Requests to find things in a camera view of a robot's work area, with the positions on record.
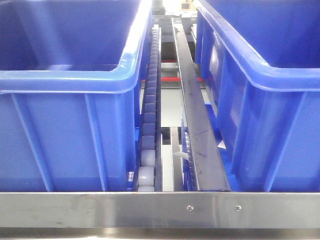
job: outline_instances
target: white roller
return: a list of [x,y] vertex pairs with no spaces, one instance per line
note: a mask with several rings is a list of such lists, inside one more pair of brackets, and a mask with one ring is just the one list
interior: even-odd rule
[[138,192],[154,192],[155,187],[154,186],[139,186]]
[[155,186],[155,168],[153,166],[141,166],[138,175],[139,187]]
[[142,167],[154,167],[156,165],[156,151],[155,150],[143,150],[141,152],[141,166]]

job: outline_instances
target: screw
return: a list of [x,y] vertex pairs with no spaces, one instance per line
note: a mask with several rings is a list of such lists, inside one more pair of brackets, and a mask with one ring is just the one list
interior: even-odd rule
[[188,206],[186,206],[186,209],[187,209],[189,212],[191,212],[191,211],[193,211],[195,208],[194,208],[194,206],[188,205]]
[[236,205],[234,207],[234,210],[236,210],[237,212],[240,212],[241,209],[242,209],[241,205]]

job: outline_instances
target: stainless steel rail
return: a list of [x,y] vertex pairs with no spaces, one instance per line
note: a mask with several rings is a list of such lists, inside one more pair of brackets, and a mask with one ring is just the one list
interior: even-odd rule
[[172,18],[196,189],[230,191],[180,18]]

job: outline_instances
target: blue plastic crate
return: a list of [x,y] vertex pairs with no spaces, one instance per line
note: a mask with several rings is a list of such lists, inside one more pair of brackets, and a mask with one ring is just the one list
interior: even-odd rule
[[199,0],[196,61],[244,191],[320,190],[320,1]]
[[127,190],[150,2],[0,1],[0,192]]

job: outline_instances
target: metal bar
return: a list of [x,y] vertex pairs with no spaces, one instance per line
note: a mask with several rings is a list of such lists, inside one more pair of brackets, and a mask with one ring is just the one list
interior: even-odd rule
[[156,133],[155,133],[155,179],[154,190],[162,191],[162,138],[161,138],[161,28],[154,25],[158,30],[158,71],[156,93]]
[[320,229],[319,193],[0,193],[0,228]]
[[180,18],[172,18],[198,191],[230,191]]
[[172,173],[173,173],[173,191],[183,191],[182,163],[181,157],[175,155],[180,152],[178,128],[170,128],[171,152],[172,152]]
[[305,240],[319,239],[320,229],[195,229],[195,228],[0,228],[4,239],[120,240]]

